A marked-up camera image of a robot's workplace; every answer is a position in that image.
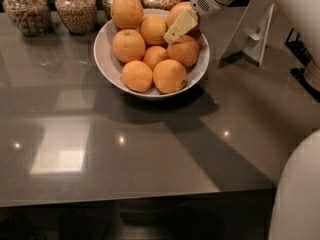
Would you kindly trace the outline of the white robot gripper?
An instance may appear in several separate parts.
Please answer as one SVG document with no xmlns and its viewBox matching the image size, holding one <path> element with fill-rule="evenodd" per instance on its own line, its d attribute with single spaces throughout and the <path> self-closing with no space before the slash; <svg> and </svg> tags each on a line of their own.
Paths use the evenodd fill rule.
<svg viewBox="0 0 320 240">
<path fill-rule="evenodd" d="M 177 41 L 198 26 L 198 16 L 213 17 L 233 1 L 234 0 L 190 0 L 193 9 L 185 9 L 179 14 L 174 23 L 168 28 L 164 35 L 164 40 L 168 44 Z"/>
</svg>

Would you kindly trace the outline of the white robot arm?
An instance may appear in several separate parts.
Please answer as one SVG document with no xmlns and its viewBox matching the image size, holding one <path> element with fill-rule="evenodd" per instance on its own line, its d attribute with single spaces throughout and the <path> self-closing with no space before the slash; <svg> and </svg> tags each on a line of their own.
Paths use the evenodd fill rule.
<svg viewBox="0 0 320 240">
<path fill-rule="evenodd" d="M 234 0 L 190 0 L 192 9 L 178 16 L 165 40 L 193 29 L 203 17 L 217 15 Z M 274 0 L 301 41 L 289 49 L 306 64 L 291 74 L 310 95 L 320 93 L 320 0 Z M 288 159 L 277 187 L 268 240 L 320 240 L 320 131 L 306 137 Z"/>
</svg>

